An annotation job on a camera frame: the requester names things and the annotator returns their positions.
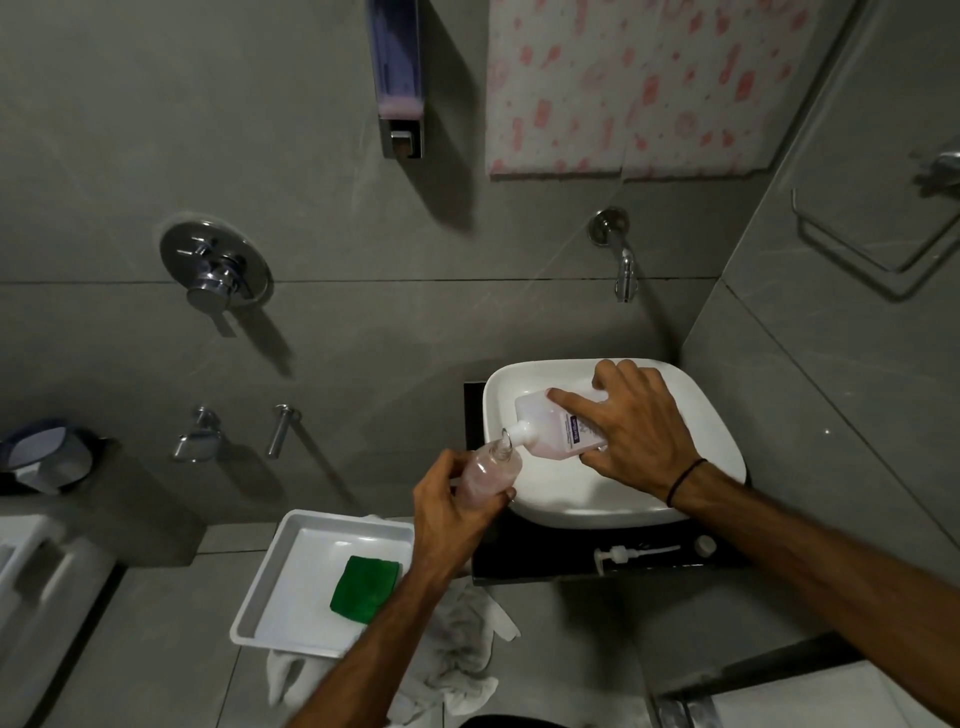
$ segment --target bottle cap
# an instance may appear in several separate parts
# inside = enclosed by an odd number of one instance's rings
[[[503,432],[510,438],[510,442],[515,448],[519,448],[521,445],[533,445],[540,438],[533,429],[533,426],[526,420],[520,420],[518,423],[507,425],[503,428]]]

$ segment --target black countertop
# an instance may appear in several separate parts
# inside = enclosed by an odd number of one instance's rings
[[[464,385],[469,449],[484,444],[483,388],[484,382]],[[612,546],[637,550],[679,548],[641,555],[626,564],[605,560],[605,574],[649,569],[740,567],[748,563],[733,546],[693,520],[638,528],[549,528],[527,521],[508,508],[487,530],[473,554],[473,581],[497,584],[596,576],[599,574],[594,551],[609,551]]]

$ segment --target bottle label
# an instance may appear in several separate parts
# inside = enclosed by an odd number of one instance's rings
[[[604,445],[607,442],[603,433],[593,423],[566,412],[564,412],[564,429],[566,430],[567,452]]]

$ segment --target black wrist band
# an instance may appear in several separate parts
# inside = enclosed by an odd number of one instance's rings
[[[666,503],[667,508],[673,507],[671,504],[671,501],[673,500],[673,496],[677,494],[677,489],[684,484],[686,477],[691,473],[693,473],[694,468],[696,468],[698,465],[703,465],[706,462],[707,462],[706,457],[702,457],[699,460],[694,460],[693,465],[691,465],[685,471],[680,473],[680,477],[678,477],[677,480],[674,482],[674,484],[670,487],[670,492],[666,494],[666,500],[664,501],[664,503]]]

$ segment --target plastic bottle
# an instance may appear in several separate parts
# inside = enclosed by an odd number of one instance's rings
[[[592,387],[574,391],[593,401],[604,401],[608,396],[605,391]],[[516,418],[519,422],[504,431],[515,448],[523,445],[537,457],[564,460],[607,444],[596,425],[548,400],[546,390],[517,397]]]
[[[474,508],[514,484],[523,467],[520,453],[514,450],[506,430],[500,440],[478,449],[460,476],[457,500]]]

